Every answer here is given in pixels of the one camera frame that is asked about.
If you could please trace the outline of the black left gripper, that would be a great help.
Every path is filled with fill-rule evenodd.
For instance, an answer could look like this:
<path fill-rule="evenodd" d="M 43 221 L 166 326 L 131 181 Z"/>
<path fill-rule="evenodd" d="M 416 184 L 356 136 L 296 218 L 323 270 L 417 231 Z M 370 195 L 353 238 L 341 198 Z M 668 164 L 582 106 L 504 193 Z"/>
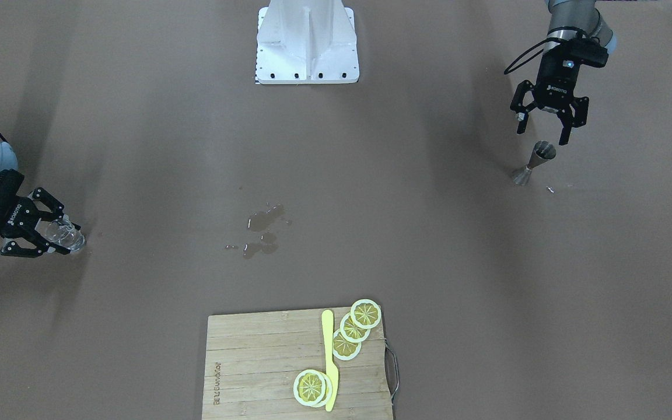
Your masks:
<path fill-rule="evenodd" d="M 526 93 L 533 92 L 530 80 L 518 83 L 512 96 L 510 109 L 518 121 L 516 133 L 526 131 L 530 113 L 538 107 L 543 111 L 558 113 L 562 123 L 562 133 L 558 144 L 567 145 L 573 128 L 584 127 L 589 116 L 588 96 L 575 97 L 577 77 L 581 63 L 572 50 L 549 50 L 544 53 L 535 82 L 535 101 L 525 104 Z"/>

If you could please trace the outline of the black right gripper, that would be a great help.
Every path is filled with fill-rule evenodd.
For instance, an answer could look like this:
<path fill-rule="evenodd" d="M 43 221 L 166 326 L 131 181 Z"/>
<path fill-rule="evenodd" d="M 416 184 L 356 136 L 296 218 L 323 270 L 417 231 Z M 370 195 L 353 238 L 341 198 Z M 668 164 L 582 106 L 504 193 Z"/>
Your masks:
<path fill-rule="evenodd" d="M 34 222 L 16 221 L 18 214 L 24 211 L 19 207 L 22 198 L 17 196 L 24 175 L 16 170 L 3 170 L 0 172 L 0 236 L 5 237 L 1 248 L 2 256 L 16 256 L 22 258 L 37 258 L 49 253 L 69 255 L 72 250 L 49 241 L 37 234 Z M 53 197 L 44 188 L 36 188 L 30 193 L 30 200 L 35 204 L 36 215 L 40 221 L 67 222 L 77 229 L 82 226 L 69 220 L 64 213 L 64 204 Z M 16 239 L 22 237 L 34 247 L 22 247 Z"/>

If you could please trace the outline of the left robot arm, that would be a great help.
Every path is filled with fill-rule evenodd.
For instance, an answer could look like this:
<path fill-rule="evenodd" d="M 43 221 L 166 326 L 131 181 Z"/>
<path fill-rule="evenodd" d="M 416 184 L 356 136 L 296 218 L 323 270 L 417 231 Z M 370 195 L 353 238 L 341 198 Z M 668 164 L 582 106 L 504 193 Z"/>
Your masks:
<path fill-rule="evenodd" d="M 594 1 L 547 1 L 546 5 L 551 16 L 547 36 L 539 42 L 536 80 L 519 83 L 510 109 L 517 117 L 519 135 L 525 133 L 534 109 L 555 114 L 562 123 L 558 143 L 566 145 L 571 130 L 586 125 L 589 116 L 589 97 L 575 95 L 581 66 L 605 67 L 618 39 Z"/>

